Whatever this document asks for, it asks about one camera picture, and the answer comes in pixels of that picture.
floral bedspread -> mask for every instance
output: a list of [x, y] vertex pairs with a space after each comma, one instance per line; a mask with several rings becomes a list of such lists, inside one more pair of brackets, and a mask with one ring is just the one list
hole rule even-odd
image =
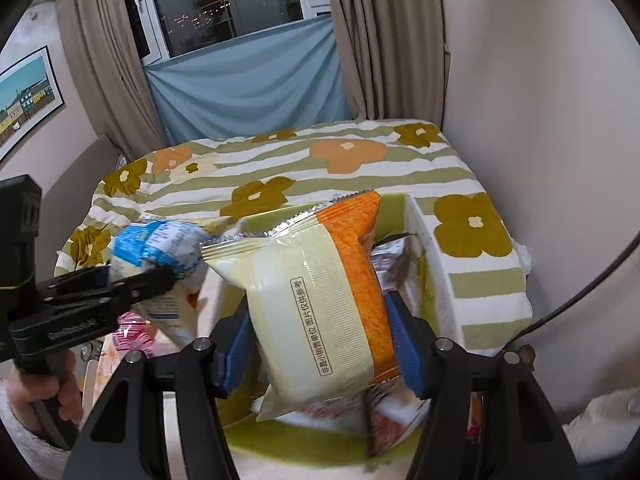
[[367, 188], [416, 199], [461, 344], [491, 352], [528, 324], [524, 274], [500, 215], [439, 129], [416, 120], [319, 124], [150, 153], [98, 184], [55, 275], [108, 262], [114, 235], [142, 213], [207, 226]]

picture frame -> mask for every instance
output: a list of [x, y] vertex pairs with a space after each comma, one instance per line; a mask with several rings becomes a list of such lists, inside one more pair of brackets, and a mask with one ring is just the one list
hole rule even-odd
[[47, 46], [0, 73], [0, 161], [64, 103]]

white wall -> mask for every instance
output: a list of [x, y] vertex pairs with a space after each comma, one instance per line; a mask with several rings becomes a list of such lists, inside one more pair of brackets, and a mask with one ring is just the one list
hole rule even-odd
[[[445, 133], [533, 258], [539, 317], [640, 228], [640, 46], [610, 0], [445, 0]], [[640, 385], [640, 258], [531, 338], [559, 410]]]
[[27, 54], [49, 46], [51, 65], [65, 104], [34, 127], [0, 161], [0, 178], [29, 173], [45, 194], [97, 139], [66, 63], [56, 9], [45, 2], [25, 13], [0, 52], [0, 72]]

blue fabric sheet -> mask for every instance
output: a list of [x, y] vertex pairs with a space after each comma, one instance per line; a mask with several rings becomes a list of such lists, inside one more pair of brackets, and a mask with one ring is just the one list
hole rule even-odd
[[145, 72], [173, 145], [353, 118], [330, 16], [234, 38]]

white flower center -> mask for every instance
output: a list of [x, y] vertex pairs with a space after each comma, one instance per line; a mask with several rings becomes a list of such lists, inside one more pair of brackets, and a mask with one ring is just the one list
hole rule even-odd
[[469, 225], [471, 227], [482, 227], [484, 224], [482, 223], [482, 218], [479, 216], [470, 216], [469, 217]]

